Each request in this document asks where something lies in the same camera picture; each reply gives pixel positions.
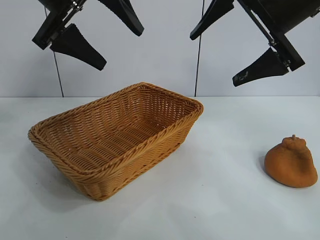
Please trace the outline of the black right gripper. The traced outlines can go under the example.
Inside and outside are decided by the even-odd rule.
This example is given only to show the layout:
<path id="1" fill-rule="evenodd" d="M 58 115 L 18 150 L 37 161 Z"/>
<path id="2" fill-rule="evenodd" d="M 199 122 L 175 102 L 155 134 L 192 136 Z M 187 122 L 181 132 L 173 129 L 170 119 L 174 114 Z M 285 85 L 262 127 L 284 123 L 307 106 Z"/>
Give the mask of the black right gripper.
<path id="1" fill-rule="evenodd" d="M 242 13 L 231 13 L 235 3 Z M 245 11 L 268 39 L 270 47 L 251 65 L 232 78 L 233 85 L 240 85 L 268 77 L 283 76 L 305 64 L 302 57 L 287 39 L 286 33 L 307 18 L 320 12 L 320 0 L 212 0 L 200 21 L 190 32 L 196 40 L 211 26 L 230 17 L 229 25 L 243 22 Z"/>

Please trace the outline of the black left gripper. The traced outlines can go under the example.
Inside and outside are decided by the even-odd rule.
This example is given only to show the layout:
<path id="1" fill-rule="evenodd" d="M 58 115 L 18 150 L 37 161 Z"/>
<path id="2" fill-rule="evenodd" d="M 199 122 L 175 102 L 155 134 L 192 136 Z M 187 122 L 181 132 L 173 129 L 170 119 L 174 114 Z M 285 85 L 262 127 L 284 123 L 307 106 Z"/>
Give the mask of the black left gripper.
<path id="1" fill-rule="evenodd" d="M 39 0 L 49 14 L 32 41 L 42 50 L 48 47 L 54 52 L 71 56 L 102 71 L 107 64 L 105 58 L 84 38 L 74 23 L 66 27 L 54 40 L 67 22 L 84 5 L 83 0 Z M 144 27 L 129 0 L 99 0 L 111 10 L 136 36 L 141 36 Z"/>

